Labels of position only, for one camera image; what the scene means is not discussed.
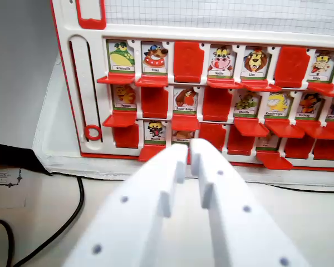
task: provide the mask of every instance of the white base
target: white base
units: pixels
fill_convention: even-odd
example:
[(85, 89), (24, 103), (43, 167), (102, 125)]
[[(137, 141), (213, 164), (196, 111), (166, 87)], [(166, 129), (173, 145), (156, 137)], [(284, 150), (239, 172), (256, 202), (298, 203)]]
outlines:
[[(81, 157), (62, 65), (57, 61), (38, 122), (33, 150), (49, 172), (107, 180), (124, 180), (142, 163)], [(235, 167), (245, 180), (292, 185), (334, 186), (334, 172), (277, 171), (260, 167)], [(188, 165), (186, 177), (193, 177)]]

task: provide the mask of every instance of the grid paper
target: grid paper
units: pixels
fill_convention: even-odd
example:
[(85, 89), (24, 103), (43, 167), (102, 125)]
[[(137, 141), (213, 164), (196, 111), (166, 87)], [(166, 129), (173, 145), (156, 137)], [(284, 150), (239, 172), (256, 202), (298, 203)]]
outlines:
[(105, 0), (106, 23), (334, 35), (334, 0)]

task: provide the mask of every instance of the black cable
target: black cable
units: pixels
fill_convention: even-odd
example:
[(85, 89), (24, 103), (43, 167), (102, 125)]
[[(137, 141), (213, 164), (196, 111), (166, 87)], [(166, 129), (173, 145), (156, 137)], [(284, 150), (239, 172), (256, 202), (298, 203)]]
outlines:
[(6, 230), (6, 234), (7, 234), (7, 240), (8, 240), (8, 251), (7, 251), (7, 260), (6, 260), (6, 267), (11, 267), (12, 264), (12, 259), (13, 259), (13, 252), (15, 249), (15, 239), (13, 237), (13, 233), (12, 233), (12, 229), (10, 227), (10, 225), (3, 221), (0, 220), (0, 224), (2, 226), (4, 226), (5, 230)]
[(78, 206), (72, 216), (66, 221), (66, 223), (58, 229), (50, 238), (48, 238), (45, 242), (43, 242), (38, 248), (36, 248), (33, 252), (28, 254), (26, 257), (24, 257), (19, 262), (15, 263), (13, 267), (19, 267), (31, 260), (34, 256), (36, 256), (40, 251), (42, 251), (46, 246), (48, 246), (51, 242), (54, 241), (58, 236), (60, 236), (67, 228), (71, 225), (71, 223), (74, 221), (74, 219), (77, 217), (77, 215), (80, 213), (83, 204), (84, 204), (84, 186), (82, 182), (82, 178), (77, 176), (78, 186), (79, 186), (79, 192), (80, 192), (80, 199)]
[(296, 191), (296, 192), (329, 193), (329, 194), (334, 194), (334, 191), (321, 191), (321, 190), (298, 189), (298, 188), (285, 187), (285, 186), (279, 186), (279, 185), (265, 184), (265, 183), (263, 183), (263, 182), (260, 182), (260, 183), (258, 183), (258, 184), (268, 185), (268, 186), (273, 186), (273, 187), (277, 187), (277, 188), (280, 188), (280, 189), (286, 189), (286, 190), (291, 190), (291, 191)]

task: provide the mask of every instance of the red ring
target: red ring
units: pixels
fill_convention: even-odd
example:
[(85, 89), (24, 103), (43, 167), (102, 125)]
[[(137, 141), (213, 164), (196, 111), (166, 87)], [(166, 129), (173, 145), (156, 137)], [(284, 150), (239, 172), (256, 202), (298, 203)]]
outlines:
[[(98, 131), (98, 135), (97, 136), (91, 136), (90, 132), (89, 132), (90, 129), (97, 130)], [(99, 126), (96, 126), (94, 124), (87, 125), (84, 128), (84, 135), (85, 135), (85, 137), (87, 137), (91, 141), (97, 141), (97, 140), (101, 139), (101, 129), (100, 129)]]

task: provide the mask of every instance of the paper sheet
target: paper sheet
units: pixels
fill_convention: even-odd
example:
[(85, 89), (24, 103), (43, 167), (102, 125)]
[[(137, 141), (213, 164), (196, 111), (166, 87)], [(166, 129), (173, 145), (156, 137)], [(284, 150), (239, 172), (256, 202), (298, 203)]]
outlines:
[(334, 0), (105, 0), (114, 24), (334, 35)]
[(0, 167), (0, 208), (24, 207), (27, 186), (25, 170)]

